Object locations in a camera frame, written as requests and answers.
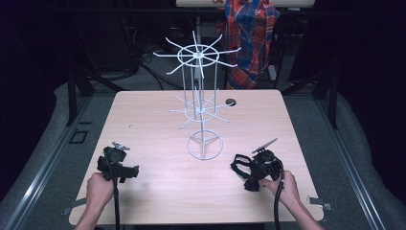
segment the person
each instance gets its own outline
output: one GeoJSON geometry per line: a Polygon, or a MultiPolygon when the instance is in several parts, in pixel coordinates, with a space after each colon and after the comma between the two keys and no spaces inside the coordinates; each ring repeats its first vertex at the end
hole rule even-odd
{"type": "Polygon", "coordinates": [[[100,172],[95,172],[87,180],[86,209],[81,215],[75,230],[93,230],[96,227],[104,206],[113,197],[113,180],[105,180],[100,172]]]}
{"type": "MultiPolygon", "coordinates": [[[[274,195],[278,190],[279,183],[279,179],[276,181],[270,181],[268,179],[259,181],[259,184],[267,187],[274,195]]],[[[104,206],[113,196],[113,189],[112,180],[106,181],[99,172],[92,174],[87,180],[86,209],[75,227],[76,230],[93,230],[96,227],[104,206]]],[[[301,229],[324,229],[302,204],[295,176],[290,171],[284,172],[284,183],[280,202],[292,214],[301,229]]]]}
{"type": "MultiPolygon", "coordinates": [[[[267,187],[272,194],[275,195],[280,181],[281,179],[276,181],[262,179],[259,181],[259,184],[267,187]]],[[[280,202],[286,207],[290,214],[292,214],[293,218],[298,222],[301,229],[324,229],[302,204],[299,196],[298,185],[296,183],[295,176],[291,171],[284,172],[284,183],[281,191],[280,202]]]]}

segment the table top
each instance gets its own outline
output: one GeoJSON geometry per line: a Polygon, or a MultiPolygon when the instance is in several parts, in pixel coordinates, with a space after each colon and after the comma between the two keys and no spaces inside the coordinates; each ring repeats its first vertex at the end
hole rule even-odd
{"type": "MultiPolygon", "coordinates": [[[[214,91],[205,91],[211,97],[214,91]]],[[[306,201],[317,197],[303,153],[277,90],[219,90],[216,104],[227,99],[235,106],[220,107],[216,117],[205,123],[221,136],[223,149],[212,160],[190,155],[190,135],[200,123],[188,121],[184,113],[169,109],[184,108],[179,100],[183,91],[124,91],[116,95],[81,184],[78,199],[86,195],[86,181],[97,172],[103,148],[115,141],[127,147],[124,166],[140,166],[138,177],[119,184],[122,224],[196,224],[274,221],[274,196],[265,188],[244,190],[244,180],[231,169],[236,154],[252,156],[252,151],[278,138],[268,147],[295,174],[301,200],[314,218],[323,210],[306,201]]],[[[70,222],[76,224],[84,205],[74,208],[70,222]]],[[[294,221],[280,204],[280,221],[294,221]]],[[[104,208],[98,224],[114,224],[113,199],[104,208]]]]}
{"type": "MultiPolygon", "coordinates": [[[[271,0],[279,8],[312,8],[315,0],[271,0]]],[[[177,7],[224,7],[226,0],[176,0],[177,7]]]]}

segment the plaid shirt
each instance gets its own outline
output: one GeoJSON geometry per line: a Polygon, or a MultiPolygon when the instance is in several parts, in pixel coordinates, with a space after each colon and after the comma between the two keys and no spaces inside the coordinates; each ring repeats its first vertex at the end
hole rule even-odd
{"type": "Polygon", "coordinates": [[[241,47],[230,55],[230,63],[237,67],[231,71],[227,89],[254,88],[259,74],[268,67],[272,31],[280,14],[267,0],[227,0],[225,14],[226,49],[241,47]]]}

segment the black cable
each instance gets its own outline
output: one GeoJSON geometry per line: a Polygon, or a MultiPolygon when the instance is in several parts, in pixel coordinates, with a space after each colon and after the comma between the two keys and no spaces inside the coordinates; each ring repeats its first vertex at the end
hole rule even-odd
{"type": "Polygon", "coordinates": [[[113,187],[114,187],[114,212],[116,215],[116,230],[120,230],[120,203],[119,203],[119,189],[117,187],[117,175],[116,172],[111,169],[110,160],[108,159],[108,155],[104,153],[105,161],[107,162],[108,169],[111,173],[111,179],[113,180],[113,187]]]}
{"type": "Polygon", "coordinates": [[[282,191],[282,189],[283,189],[283,183],[284,183],[284,169],[283,169],[283,163],[282,163],[282,161],[280,160],[280,159],[278,159],[277,157],[275,157],[278,161],[279,161],[279,163],[281,164],[281,182],[280,182],[280,184],[279,184],[279,186],[278,186],[278,189],[277,189],[277,192],[275,193],[275,201],[274,201],[274,220],[275,220],[275,228],[277,229],[277,230],[280,230],[281,229],[281,224],[280,224],[280,221],[279,221],[279,211],[278,211],[278,208],[279,208],[279,200],[280,200],[280,197],[281,197],[281,191],[282,191]]]}
{"type": "Polygon", "coordinates": [[[184,89],[183,86],[180,86],[180,85],[178,85],[177,83],[175,83],[175,82],[173,82],[173,81],[171,81],[171,80],[168,80],[168,79],[162,77],[161,75],[159,75],[158,73],[156,73],[155,71],[153,71],[151,68],[149,68],[148,66],[144,65],[142,62],[140,62],[140,66],[142,66],[144,69],[146,69],[146,70],[152,75],[152,77],[154,77],[155,79],[157,79],[157,81],[159,82],[159,84],[160,84],[162,90],[164,90],[164,87],[162,86],[162,84],[161,84],[160,81],[165,82],[166,84],[168,84],[169,86],[171,86],[173,89],[181,89],[181,90],[184,89]]]}
{"type": "Polygon", "coordinates": [[[128,71],[122,73],[122,74],[119,75],[119,76],[103,77],[103,78],[106,79],[106,80],[109,80],[109,81],[119,81],[119,80],[128,79],[128,78],[130,78],[131,76],[133,76],[133,75],[136,74],[136,73],[137,73],[137,70],[132,69],[132,70],[128,70],[128,71]]]}

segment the spinning display rack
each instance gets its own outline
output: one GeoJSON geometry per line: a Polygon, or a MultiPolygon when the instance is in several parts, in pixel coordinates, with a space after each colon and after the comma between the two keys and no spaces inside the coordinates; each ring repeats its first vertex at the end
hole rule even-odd
{"type": "Polygon", "coordinates": [[[184,88],[184,99],[176,98],[184,103],[184,108],[182,110],[170,110],[171,112],[183,112],[188,118],[188,121],[183,124],[180,128],[185,127],[190,122],[195,122],[200,124],[200,130],[193,133],[188,141],[187,148],[188,152],[195,158],[200,160],[210,160],[217,157],[223,148],[223,142],[221,137],[212,130],[206,129],[206,122],[209,122],[212,118],[220,119],[221,121],[228,122],[216,116],[217,109],[225,106],[232,106],[233,103],[217,105],[216,104],[216,94],[218,92],[216,82],[217,82],[217,65],[222,64],[229,67],[236,67],[236,65],[231,65],[220,61],[221,54],[231,54],[239,51],[239,49],[233,51],[223,51],[218,52],[214,48],[214,45],[221,39],[221,36],[213,42],[211,45],[199,44],[196,41],[196,37],[193,35],[194,44],[188,46],[180,46],[169,39],[167,41],[179,48],[180,50],[176,55],[159,55],[154,53],[157,57],[172,57],[177,58],[180,64],[174,68],[168,75],[173,74],[175,71],[181,69],[183,88],[184,88]],[[204,79],[206,67],[214,65],[214,93],[210,98],[205,98],[205,88],[204,79]],[[186,76],[188,75],[187,69],[190,71],[191,85],[192,85],[192,95],[188,95],[186,90],[186,76]],[[215,151],[208,151],[207,146],[215,146],[215,151]]]}

